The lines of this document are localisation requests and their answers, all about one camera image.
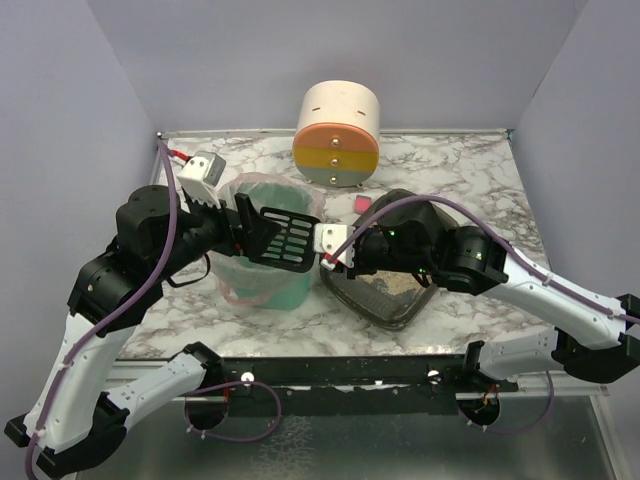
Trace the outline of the black slotted litter scoop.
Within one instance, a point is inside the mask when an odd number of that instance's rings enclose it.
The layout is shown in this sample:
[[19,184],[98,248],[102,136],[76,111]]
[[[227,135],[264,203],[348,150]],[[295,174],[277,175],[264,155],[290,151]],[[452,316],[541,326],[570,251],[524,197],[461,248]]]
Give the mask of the black slotted litter scoop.
[[257,233],[258,255],[252,263],[293,273],[306,273],[314,265],[314,228],[320,220],[311,215],[263,207]]

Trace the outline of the dark litter box tray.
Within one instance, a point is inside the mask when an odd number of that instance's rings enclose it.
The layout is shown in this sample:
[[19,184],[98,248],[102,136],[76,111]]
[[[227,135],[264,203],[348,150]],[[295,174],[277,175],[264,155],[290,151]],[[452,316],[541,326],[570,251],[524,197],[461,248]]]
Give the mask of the dark litter box tray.
[[407,327],[438,287],[422,286],[411,274],[378,271],[350,279],[346,271],[320,269],[324,286],[345,306],[373,325],[392,331]]

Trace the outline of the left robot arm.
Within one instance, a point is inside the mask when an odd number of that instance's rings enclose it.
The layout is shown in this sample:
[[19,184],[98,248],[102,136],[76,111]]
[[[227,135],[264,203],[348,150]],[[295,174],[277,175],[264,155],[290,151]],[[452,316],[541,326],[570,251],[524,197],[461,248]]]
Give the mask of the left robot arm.
[[201,343],[116,389],[106,379],[125,342],[165,285],[210,252],[257,258],[279,225],[239,194],[235,208],[182,208],[172,187],[134,191],[116,213],[116,235],[78,273],[68,300],[60,350],[33,408],[8,421],[5,434],[26,452],[29,478],[60,479],[96,467],[130,429],[172,399],[231,389],[221,357]]

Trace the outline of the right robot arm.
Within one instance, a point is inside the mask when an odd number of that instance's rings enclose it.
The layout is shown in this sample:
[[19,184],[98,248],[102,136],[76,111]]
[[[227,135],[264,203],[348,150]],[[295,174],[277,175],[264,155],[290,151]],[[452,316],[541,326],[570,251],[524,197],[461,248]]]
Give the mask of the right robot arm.
[[374,213],[327,262],[349,277],[379,270],[410,273],[450,292],[485,296],[550,324],[531,336],[468,346],[464,369],[495,381],[562,370],[609,384],[639,366],[639,300],[608,297],[528,259],[464,207],[433,195],[412,195]]

